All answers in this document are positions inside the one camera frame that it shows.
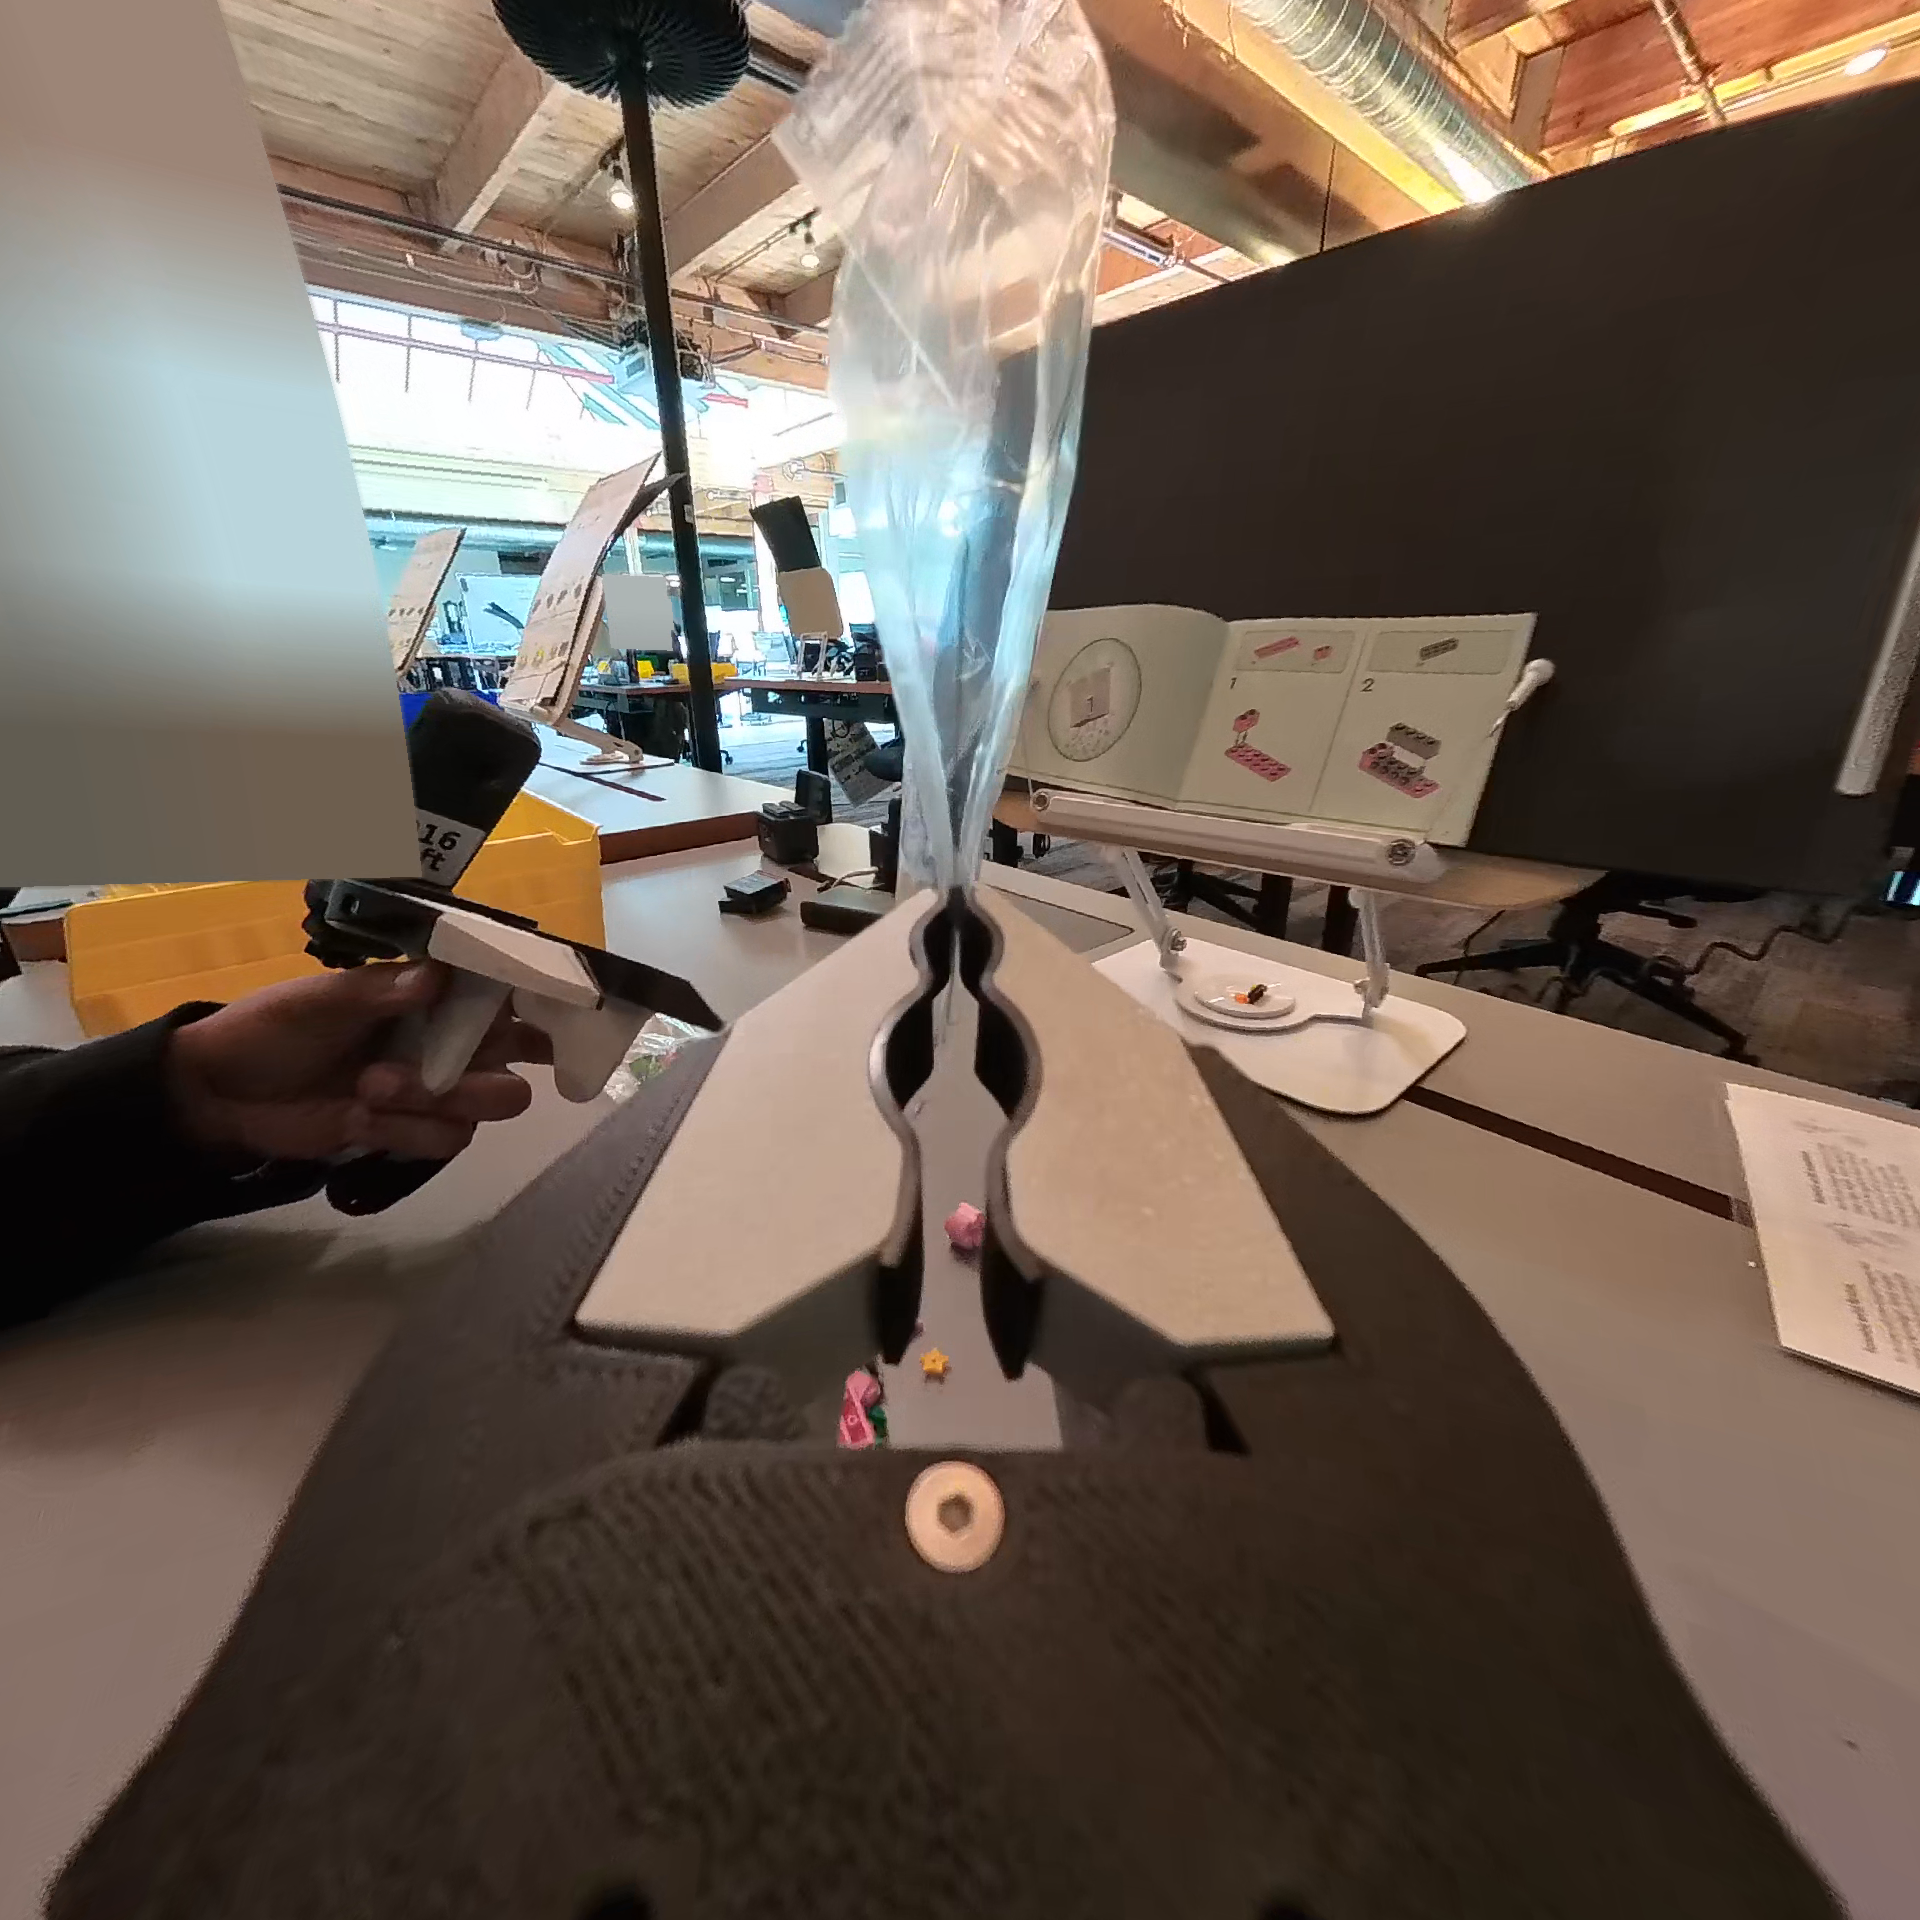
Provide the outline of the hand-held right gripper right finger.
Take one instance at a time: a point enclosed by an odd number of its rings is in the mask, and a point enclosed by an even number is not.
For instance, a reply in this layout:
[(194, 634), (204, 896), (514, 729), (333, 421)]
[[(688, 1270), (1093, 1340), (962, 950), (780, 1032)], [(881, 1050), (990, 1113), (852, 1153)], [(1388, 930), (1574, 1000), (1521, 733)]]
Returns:
[(1048, 930), (960, 896), (984, 1162), (981, 1313), (1020, 1379), (1191, 1377), (1334, 1338), (1193, 1051)]

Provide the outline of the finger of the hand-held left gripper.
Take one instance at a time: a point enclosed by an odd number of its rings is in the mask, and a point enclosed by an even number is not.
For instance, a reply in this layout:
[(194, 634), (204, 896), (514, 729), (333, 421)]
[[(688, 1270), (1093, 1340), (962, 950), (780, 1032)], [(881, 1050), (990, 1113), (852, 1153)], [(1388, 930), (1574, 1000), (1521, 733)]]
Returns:
[(473, 907), (436, 906), (425, 956), (462, 973), (509, 987), (533, 1006), (521, 1014), (636, 1014), (673, 1017), (698, 1032), (725, 1020), (682, 977), (636, 962), (621, 953), (576, 945), (558, 934), (508, 924)]

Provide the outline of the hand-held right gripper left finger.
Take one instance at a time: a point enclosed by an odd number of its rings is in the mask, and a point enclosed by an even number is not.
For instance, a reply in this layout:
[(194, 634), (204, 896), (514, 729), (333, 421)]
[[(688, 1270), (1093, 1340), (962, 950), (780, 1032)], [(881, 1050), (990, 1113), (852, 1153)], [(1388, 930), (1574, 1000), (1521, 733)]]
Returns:
[(897, 1361), (921, 1318), (949, 899), (919, 891), (732, 1021), (576, 1331), (694, 1361)]

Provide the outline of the pile of pink toy bricks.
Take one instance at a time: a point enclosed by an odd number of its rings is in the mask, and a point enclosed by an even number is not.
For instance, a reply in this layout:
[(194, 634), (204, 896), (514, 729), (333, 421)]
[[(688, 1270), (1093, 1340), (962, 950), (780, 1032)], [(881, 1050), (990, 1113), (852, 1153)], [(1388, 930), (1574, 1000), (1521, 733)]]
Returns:
[[(952, 1361), (941, 1349), (925, 1349), (919, 1358), (906, 1363), (906, 1377), (916, 1377), (925, 1386), (944, 1386), (951, 1377)], [(839, 1403), (833, 1443), (848, 1451), (878, 1451), (893, 1444), (890, 1401), (889, 1401), (889, 1366), (881, 1358), (873, 1358), (854, 1366), (844, 1382), (844, 1398)]]

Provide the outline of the large clear plastic bag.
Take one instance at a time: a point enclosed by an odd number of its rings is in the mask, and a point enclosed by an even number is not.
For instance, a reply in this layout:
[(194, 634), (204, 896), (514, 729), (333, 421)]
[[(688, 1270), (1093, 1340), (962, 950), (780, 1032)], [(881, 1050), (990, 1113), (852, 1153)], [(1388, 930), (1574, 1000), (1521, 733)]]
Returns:
[(1113, 84), (1080, 5), (862, 5), (774, 144), (844, 243), (829, 397), (902, 722), (902, 880), (976, 891), (1072, 496)]

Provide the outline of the person's left hand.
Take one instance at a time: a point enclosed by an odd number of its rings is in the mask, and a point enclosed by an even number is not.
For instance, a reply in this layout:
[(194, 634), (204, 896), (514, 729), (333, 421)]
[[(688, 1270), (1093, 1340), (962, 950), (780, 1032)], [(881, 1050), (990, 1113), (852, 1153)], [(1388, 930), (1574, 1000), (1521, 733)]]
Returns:
[(162, 1056), (176, 1132), (248, 1162), (457, 1160), (478, 1126), (529, 1109), (518, 1067), (548, 1065), (550, 1042), (495, 1014), (464, 1076), (430, 1093), (393, 1048), (446, 986), (431, 962), (326, 971), (182, 1024)]

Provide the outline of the short cardboard board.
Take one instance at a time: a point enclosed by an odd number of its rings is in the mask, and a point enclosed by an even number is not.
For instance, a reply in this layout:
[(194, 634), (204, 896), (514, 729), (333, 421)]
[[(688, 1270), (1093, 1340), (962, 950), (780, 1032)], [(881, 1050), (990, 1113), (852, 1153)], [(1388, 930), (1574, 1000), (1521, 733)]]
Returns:
[(440, 602), (440, 590), (464, 544), (462, 525), (440, 525), (420, 536), (397, 577), (386, 613), (391, 667), (405, 678), (425, 645)]

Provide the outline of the tall cardboard board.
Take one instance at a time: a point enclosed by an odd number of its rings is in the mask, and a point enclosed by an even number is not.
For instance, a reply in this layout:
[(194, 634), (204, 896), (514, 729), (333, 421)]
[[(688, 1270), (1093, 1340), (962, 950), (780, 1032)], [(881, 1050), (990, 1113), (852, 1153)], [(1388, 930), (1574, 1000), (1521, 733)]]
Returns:
[(568, 718), (602, 611), (607, 552), (669, 489), (673, 474), (655, 452), (641, 464), (594, 481), (568, 516), (535, 590), (497, 702), (548, 726)]

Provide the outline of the white book stand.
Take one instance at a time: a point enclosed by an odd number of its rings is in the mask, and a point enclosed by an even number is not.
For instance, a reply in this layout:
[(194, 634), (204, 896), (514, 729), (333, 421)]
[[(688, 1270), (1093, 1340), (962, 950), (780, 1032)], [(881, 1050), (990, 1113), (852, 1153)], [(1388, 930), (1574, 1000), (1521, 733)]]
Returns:
[[(1262, 1090), (1313, 1113), (1372, 1117), (1465, 1041), (1462, 1021), (1392, 994), (1378, 929), (1388, 893), (1447, 877), (1450, 854), (1465, 843), (1440, 849), (1393, 833), (1321, 822), (1245, 822), (1057, 786), (1025, 784), (1025, 792), (1047, 833), (1117, 858), (1136, 910), (1151, 924), (1098, 971), (1180, 1041), (1214, 1048)], [(1145, 854), (1341, 885), (1358, 920), (1362, 973), (1356, 981), (1319, 977), (1184, 938), (1145, 882)], [(1258, 1011), (1232, 1011), (1221, 1002), (1226, 987), (1249, 981), (1269, 981), (1289, 1008), (1248, 1017)]]

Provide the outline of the yellow plastic bin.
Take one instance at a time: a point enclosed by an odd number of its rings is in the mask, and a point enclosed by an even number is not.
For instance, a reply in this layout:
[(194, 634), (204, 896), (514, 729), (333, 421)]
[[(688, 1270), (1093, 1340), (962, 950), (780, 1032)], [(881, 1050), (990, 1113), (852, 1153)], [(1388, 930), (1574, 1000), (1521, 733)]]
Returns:
[[(601, 834), (521, 793), (457, 885), (489, 906), (584, 945), (605, 940)], [(238, 1002), (313, 977), (303, 888), (293, 880), (116, 885), (64, 914), (71, 1011), (95, 1041), (190, 1002)]]

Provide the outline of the black white sign stand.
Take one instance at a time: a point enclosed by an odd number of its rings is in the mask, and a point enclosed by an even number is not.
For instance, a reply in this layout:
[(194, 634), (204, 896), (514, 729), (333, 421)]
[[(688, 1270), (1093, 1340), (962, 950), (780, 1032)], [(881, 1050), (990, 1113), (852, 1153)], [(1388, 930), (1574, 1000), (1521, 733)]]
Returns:
[(752, 522), (774, 564), (785, 632), (796, 640), (841, 640), (848, 626), (805, 500), (770, 496), (752, 505)]

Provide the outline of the black ceiling pole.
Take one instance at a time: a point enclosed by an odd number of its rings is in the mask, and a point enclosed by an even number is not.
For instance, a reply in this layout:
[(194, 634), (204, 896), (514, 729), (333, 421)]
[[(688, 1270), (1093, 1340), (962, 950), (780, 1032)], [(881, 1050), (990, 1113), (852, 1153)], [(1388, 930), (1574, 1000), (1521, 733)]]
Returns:
[(745, 77), (752, 59), (748, 10), (737, 2), (493, 2), (493, 13), (511, 43), (546, 77), (620, 108), (636, 203), (636, 286), (655, 385), (665, 500), (678, 566), (688, 745), (694, 766), (719, 773), (725, 754), (718, 736), (703, 556), (692, 505), (680, 347), (665, 262), (653, 108), (703, 108)]

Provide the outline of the brick instruction booklet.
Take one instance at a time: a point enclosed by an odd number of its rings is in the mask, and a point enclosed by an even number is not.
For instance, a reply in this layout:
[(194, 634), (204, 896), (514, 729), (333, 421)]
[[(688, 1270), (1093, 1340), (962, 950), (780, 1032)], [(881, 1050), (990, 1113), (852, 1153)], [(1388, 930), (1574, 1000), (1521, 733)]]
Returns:
[(1533, 616), (1048, 613), (1010, 777), (1461, 849), (1505, 720), (1554, 676), (1530, 636)]

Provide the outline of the printed paper sheet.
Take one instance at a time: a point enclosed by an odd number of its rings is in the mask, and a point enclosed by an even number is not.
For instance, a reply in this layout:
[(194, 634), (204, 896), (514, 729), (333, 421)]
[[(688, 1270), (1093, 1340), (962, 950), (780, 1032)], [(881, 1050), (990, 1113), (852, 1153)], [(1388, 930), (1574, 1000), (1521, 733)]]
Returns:
[(1914, 1398), (1914, 1117), (1750, 1086), (1722, 1107), (1781, 1349)]

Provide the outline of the black partition panel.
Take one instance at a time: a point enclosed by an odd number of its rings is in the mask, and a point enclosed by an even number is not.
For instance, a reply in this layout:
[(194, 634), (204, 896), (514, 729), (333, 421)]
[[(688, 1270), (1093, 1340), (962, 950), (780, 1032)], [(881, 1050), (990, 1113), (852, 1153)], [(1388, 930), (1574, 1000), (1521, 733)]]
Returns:
[(1914, 744), (1914, 82), (1098, 324), (1050, 606), (1536, 616), (1471, 849), (1853, 896)]

